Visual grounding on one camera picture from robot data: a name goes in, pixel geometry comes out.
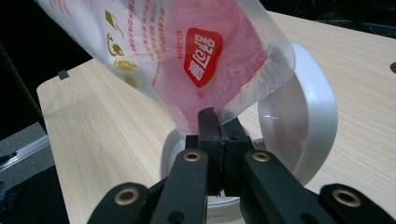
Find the transparent plastic bag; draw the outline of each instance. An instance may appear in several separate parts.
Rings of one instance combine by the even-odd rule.
[[[293,74],[290,42],[256,0],[36,0],[93,58],[160,100],[182,134],[235,118]]]

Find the red logo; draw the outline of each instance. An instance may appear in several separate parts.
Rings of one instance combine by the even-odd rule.
[[[197,28],[187,31],[184,70],[196,87],[202,88],[215,75],[221,51],[220,34]]]

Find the black cable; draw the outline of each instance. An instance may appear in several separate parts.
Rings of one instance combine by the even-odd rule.
[[[41,112],[38,105],[35,103],[35,99],[33,99],[32,95],[30,94],[29,90],[26,88],[20,74],[18,73],[17,69],[14,66],[14,63],[9,58],[6,49],[3,47],[3,44],[0,42],[0,61],[1,66],[4,67],[6,70],[6,74],[10,75],[10,78],[15,82],[16,87],[18,88],[19,92],[21,93],[22,98],[26,101],[26,103],[31,108],[36,120],[43,128],[44,132],[47,133],[47,128],[44,123],[43,113]]]

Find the plastic bag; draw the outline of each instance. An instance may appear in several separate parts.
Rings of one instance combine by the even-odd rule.
[[[36,0],[115,75],[160,100],[178,130],[235,118],[293,74],[290,42],[256,0]]]

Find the wooden table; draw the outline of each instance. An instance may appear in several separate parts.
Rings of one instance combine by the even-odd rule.
[[[329,79],[339,109],[328,159],[307,185],[360,190],[396,217],[396,40],[271,13],[290,41],[303,45]],[[175,128],[163,107],[96,60],[38,89],[71,223],[86,223],[108,190],[158,181],[163,141]],[[261,138],[257,106],[241,116]]]

